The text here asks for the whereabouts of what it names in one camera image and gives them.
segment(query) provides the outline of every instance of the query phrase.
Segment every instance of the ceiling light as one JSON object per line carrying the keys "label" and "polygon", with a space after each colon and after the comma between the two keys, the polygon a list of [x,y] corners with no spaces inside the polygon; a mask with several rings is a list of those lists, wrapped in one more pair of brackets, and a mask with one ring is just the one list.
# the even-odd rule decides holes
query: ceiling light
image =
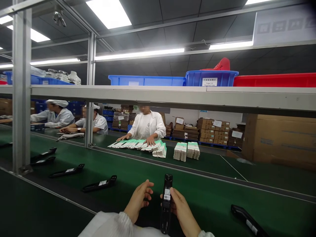
{"label": "ceiling light", "polygon": [[7,22],[12,21],[12,20],[13,20],[13,18],[11,16],[4,16],[4,17],[0,18],[0,24],[2,25],[4,23],[7,23]]}
{"label": "ceiling light", "polygon": [[3,64],[3,65],[0,65],[0,68],[12,68],[13,67],[13,64]]}
{"label": "ceiling light", "polygon": [[214,44],[214,45],[210,45],[209,49],[239,48],[239,47],[247,47],[247,46],[253,46],[253,41]]}
{"label": "ceiling light", "polygon": [[[13,26],[7,26],[9,29],[13,30]],[[50,38],[46,37],[45,35],[42,35],[41,33],[37,32],[36,30],[31,29],[31,39],[35,42],[43,42],[50,40]]]}
{"label": "ceiling light", "polygon": [[61,59],[61,60],[47,60],[47,61],[38,61],[38,62],[31,62],[32,66],[35,65],[45,65],[45,64],[57,64],[57,63],[71,63],[71,62],[80,62],[79,59]]}
{"label": "ceiling light", "polygon": [[272,1],[272,0],[248,0],[245,5],[268,2],[268,1]]}
{"label": "ceiling light", "polygon": [[147,52],[138,52],[138,53],[113,54],[113,55],[99,56],[99,57],[95,57],[95,60],[97,61],[97,60],[104,60],[104,59],[132,58],[132,57],[140,57],[140,56],[183,53],[183,52],[184,52],[184,48],[166,49],[166,50],[147,51]]}
{"label": "ceiling light", "polygon": [[108,29],[132,25],[119,0],[92,0],[87,5]]}

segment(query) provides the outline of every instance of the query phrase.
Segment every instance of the hand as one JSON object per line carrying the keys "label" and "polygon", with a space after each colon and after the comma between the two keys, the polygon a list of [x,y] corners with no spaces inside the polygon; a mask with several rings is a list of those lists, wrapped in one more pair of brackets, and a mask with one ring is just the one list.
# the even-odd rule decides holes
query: hand
{"label": "hand", "polygon": [[147,143],[147,146],[156,145],[155,139],[153,136],[147,137],[146,141],[144,143]]}
{"label": "hand", "polygon": [[124,139],[129,139],[129,135],[125,135],[125,136],[123,136],[123,137],[120,137],[120,138],[117,139],[116,141],[118,142],[118,141],[122,141],[122,140],[124,140]]}
{"label": "hand", "polygon": [[149,182],[147,179],[135,189],[128,205],[126,206],[124,212],[129,216],[133,224],[137,221],[140,209],[149,205],[149,201],[151,200],[150,195],[153,194],[152,189],[149,187],[153,186],[154,183]]}
{"label": "hand", "polygon": [[190,207],[183,195],[175,188],[170,188],[171,193],[171,212],[174,213],[180,223],[181,229],[186,237],[197,237],[201,232]]}

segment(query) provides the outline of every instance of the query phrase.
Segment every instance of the white container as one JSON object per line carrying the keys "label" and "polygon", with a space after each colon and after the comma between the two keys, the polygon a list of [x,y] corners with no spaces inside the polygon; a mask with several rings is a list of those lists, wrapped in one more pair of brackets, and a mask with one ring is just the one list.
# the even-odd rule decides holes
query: white container
{"label": "white container", "polygon": [[70,83],[75,85],[81,85],[81,79],[77,76],[75,71],[71,71],[69,74]]}

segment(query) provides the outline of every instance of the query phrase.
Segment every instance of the black device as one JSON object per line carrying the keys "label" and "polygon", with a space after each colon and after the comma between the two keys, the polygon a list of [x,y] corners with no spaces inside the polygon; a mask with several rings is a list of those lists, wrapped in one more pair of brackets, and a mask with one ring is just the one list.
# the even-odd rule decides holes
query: black device
{"label": "black device", "polygon": [[51,164],[54,162],[56,156],[51,156],[49,157],[48,159],[46,160],[39,160],[39,161],[36,161],[34,163],[31,163],[30,165],[31,166],[44,166],[44,165],[48,165],[48,164]]}
{"label": "black device", "polygon": [[62,176],[69,176],[72,174],[78,174],[78,173],[82,172],[84,166],[85,166],[85,164],[80,164],[80,165],[78,165],[77,168],[58,171],[56,173],[51,174],[49,177],[50,178],[57,178],[57,177],[62,177]]}
{"label": "black device", "polygon": [[160,230],[163,234],[168,234],[171,219],[171,193],[173,177],[171,174],[165,174],[165,184],[163,190],[163,200],[161,204]]}
{"label": "black device", "polygon": [[6,147],[10,147],[10,146],[13,146],[13,143],[6,143],[3,145],[0,145],[0,148],[6,148]]}
{"label": "black device", "polygon": [[242,207],[231,205],[232,214],[237,219],[241,220],[257,237],[269,237],[264,229],[249,215],[249,213]]}
{"label": "black device", "polygon": [[108,180],[93,183],[93,184],[90,184],[90,185],[83,187],[82,191],[84,193],[88,193],[88,192],[92,192],[92,191],[110,188],[110,187],[114,186],[116,179],[117,179],[117,176],[112,175],[111,178]]}
{"label": "black device", "polygon": [[39,154],[38,156],[34,156],[31,158],[31,162],[34,163],[35,161],[39,160],[39,159],[43,159],[47,156],[50,156],[52,154],[54,154],[56,152],[57,148],[56,147],[52,147],[49,149],[49,151],[44,152],[42,154]]}

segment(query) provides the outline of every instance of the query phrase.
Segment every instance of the white lab coat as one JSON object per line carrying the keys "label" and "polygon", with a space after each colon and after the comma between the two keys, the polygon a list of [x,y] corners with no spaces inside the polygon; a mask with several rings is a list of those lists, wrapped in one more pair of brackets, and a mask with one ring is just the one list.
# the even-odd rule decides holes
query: white lab coat
{"label": "white lab coat", "polygon": [[69,124],[72,124],[75,122],[75,117],[66,108],[63,108],[57,117],[55,116],[55,112],[50,112],[49,110],[45,110],[43,112],[40,112],[39,114],[31,115],[31,122],[40,122],[46,119],[47,119],[47,123],[45,123],[45,127],[50,127],[50,128],[66,127]]}
{"label": "white lab coat", "polygon": [[[81,128],[85,128],[86,127],[86,119],[81,118],[80,120],[75,122],[75,125],[77,125],[78,127],[81,127]],[[93,120],[93,127],[97,127],[100,129],[97,132],[98,134],[104,134],[104,135],[108,134],[108,123],[106,122],[106,119],[99,114],[97,114],[95,119]]]}
{"label": "white lab coat", "polygon": [[[155,138],[156,140],[160,140],[165,137],[166,135],[166,127],[164,124],[164,121],[162,120],[161,114],[158,112],[152,112],[150,111],[151,114],[151,119],[150,119],[150,124],[149,124],[149,131],[150,135],[157,133],[158,137]],[[135,118],[135,121],[133,123],[133,127],[131,130],[128,132],[132,134],[133,139],[138,139],[140,137],[139,133],[139,127],[140,126],[147,126],[147,124],[141,124],[143,114],[138,114]]]}

